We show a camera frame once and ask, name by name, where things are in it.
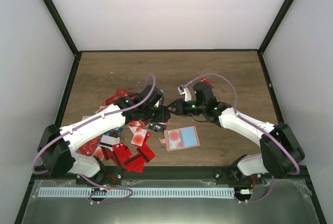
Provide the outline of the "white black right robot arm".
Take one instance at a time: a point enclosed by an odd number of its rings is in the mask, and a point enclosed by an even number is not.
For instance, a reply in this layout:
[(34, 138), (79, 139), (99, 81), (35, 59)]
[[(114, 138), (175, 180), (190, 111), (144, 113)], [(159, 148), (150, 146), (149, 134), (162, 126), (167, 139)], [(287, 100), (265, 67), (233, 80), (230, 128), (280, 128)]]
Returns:
[(282, 179), (300, 172), (299, 164), (305, 154), (287, 124), (274, 125), (238, 112), (230, 104), (218, 101), (206, 82), (196, 83), (193, 90), (195, 99), (191, 100), (185, 86), (178, 88), (182, 98), (169, 105), (172, 114), (202, 115), (207, 122), (232, 130), (260, 147), (259, 154), (243, 155), (234, 162), (231, 177), (235, 183), (242, 184), (254, 174), (269, 173)]

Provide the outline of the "lone red VIP card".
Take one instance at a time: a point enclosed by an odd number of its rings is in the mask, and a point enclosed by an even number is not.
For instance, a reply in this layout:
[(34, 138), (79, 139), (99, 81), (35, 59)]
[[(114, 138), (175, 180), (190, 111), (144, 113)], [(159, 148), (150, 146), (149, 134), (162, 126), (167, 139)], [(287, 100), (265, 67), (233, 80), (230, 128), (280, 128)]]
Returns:
[(208, 79), (206, 79), (205, 77), (202, 78), (202, 79), (200, 79), (199, 82), (205, 82), (205, 83), (207, 83), (212, 89), (214, 88), (214, 86), (212, 85), (212, 83), (211, 83)]

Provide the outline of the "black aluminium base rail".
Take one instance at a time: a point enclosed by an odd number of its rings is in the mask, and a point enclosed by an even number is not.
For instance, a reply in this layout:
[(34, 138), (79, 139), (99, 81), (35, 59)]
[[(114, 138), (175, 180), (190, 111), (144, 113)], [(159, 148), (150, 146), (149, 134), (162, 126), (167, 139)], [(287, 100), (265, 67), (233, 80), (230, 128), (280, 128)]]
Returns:
[(146, 166), (141, 173), (128, 172), (116, 166), (104, 166), (91, 180), (101, 185), (120, 185), (125, 181), (139, 180), (201, 180), (217, 185), (248, 186), (252, 182), (270, 179), (270, 174), (255, 173), (253, 176), (232, 175), (229, 166)]

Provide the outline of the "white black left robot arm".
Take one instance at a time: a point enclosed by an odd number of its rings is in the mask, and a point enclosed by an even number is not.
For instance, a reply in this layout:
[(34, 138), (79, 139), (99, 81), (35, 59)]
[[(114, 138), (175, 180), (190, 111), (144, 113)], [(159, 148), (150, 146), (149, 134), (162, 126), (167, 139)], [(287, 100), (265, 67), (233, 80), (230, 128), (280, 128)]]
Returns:
[(100, 112), (80, 122), (58, 128), (45, 128), (38, 154), (52, 177), (66, 173), (84, 175), (99, 185), (106, 179), (106, 171), (93, 156), (77, 153), (77, 149), (105, 132), (122, 127), (132, 121), (166, 122), (170, 118), (167, 106), (160, 104), (164, 93), (148, 85), (141, 93), (118, 98)]

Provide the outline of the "black enclosure frame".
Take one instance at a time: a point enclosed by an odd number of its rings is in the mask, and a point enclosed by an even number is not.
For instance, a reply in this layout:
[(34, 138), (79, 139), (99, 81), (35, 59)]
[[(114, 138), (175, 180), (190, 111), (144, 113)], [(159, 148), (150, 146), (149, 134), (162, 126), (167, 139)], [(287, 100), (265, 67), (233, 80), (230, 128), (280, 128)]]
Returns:
[[(72, 86), (74, 83), (74, 79), (79, 67), (79, 62), (81, 60), (82, 57), (82, 53), (84, 53), (84, 51), (79, 51), (72, 39), (72, 37), (70, 36), (70, 33), (68, 32), (68, 29), (66, 28), (54, 2), (52, 0), (42, 0), (43, 3), (45, 4), (47, 10), (49, 11), (50, 15), (52, 16), (58, 30), (60, 31), (62, 37), (64, 38), (64, 40), (66, 41), (68, 47), (70, 48), (71, 52), (73, 53), (74, 59), (73, 59), (73, 63), (72, 63), (72, 67), (69, 73), (69, 77), (67, 79), (67, 83), (65, 86), (65, 90), (60, 102), (60, 106), (58, 109), (58, 113), (55, 119), (55, 125), (57, 127), (60, 126), (62, 120), (63, 120), (63, 116), (65, 114), (65, 110), (66, 110), (66, 106), (68, 104), (68, 100), (69, 100), (69, 96), (72, 90)], [(277, 32), (279, 26), (281, 25), (284, 17), (286, 16), (288, 10), (290, 9), (292, 3), (294, 2), (294, 0), (284, 0), (282, 6), (280, 7), (279, 12), (277, 13), (277, 16), (275, 17), (270, 29), (268, 30), (262, 44), (260, 45), (259, 49), (253, 49), (253, 51), (257, 52), (258, 58), (259, 58), (259, 62), (261, 64), (261, 68), (264, 74), (264, 78), (266, 81), (266, 85), (268, 88), (268, 92), (270, 93), (270, 97), (271, 97), (271, 101), (273, 104), (273, 108), (277, 117), (278, 121), (283, 121), (283, 115), (274, 91), (274, 86), (272, 85), (272, 81), (269, 75), (269, 72), (267, 70), (267, 66), (265, 64), (264, 61), (264, 57), (263, 54), (266, 51), (267, 47), (269, 46), (271, 40), (273, 39), (275, 33)], [(296, 176), (292, 176), (293, 179), (304, 179), (306, 182), (306, 185), (308, 186), (308, 188), (310, 189), (310, 192), (312, 193), (311, 196), (311, 201), (314, 205), (314, 209), (316, 212), (316, 216), (317, 219), (319, 221), (319, 223), (326, 223), (326, 219), (324, 216), (324, 213), (322, 211), (321, 205), (319, 203), (317, 194), (315, 192), (315, 188), (313, 186), (309, 171), (307, 166), (302, 165), (301, 166), (301, 171), (298, 175)]]

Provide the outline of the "pile of red cards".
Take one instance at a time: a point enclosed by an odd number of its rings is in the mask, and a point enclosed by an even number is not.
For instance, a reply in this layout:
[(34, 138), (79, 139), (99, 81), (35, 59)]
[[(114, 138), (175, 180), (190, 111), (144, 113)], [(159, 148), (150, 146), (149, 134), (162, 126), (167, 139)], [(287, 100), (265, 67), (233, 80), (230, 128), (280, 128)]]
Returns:
[(130, 131), (134, 134), (131, 144), (137, 147), (137, 153), (133, 154), (128, 146), (123, 143), (121, 137), (122, 127), (111, 129), (79, 147), (78, 152), (85, 156), (96, 156), (102, 161), (112, 160), (118, 168), (124, 168), (128, 172), (141, 173), (145, 163), (151, 161), (155, 154), (147, 146), (150, 137), (147, 131), (145, 135), (138, 133), (138, 128), (143, 128), (147, 122), (132, 121), (129, 123)]

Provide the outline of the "black card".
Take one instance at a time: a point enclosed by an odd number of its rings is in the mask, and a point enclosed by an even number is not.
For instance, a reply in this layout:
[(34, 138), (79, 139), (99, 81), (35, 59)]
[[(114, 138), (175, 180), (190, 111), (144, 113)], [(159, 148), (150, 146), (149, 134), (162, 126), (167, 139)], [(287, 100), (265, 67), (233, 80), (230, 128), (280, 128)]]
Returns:
[(167, 126), (164, 124), (160, 124), (160, 123), (155, 123), (155, 124), (149, 124), (148, 129), (160, 133), (160, 134), (164, 134), (164, 131), (166, 130)]

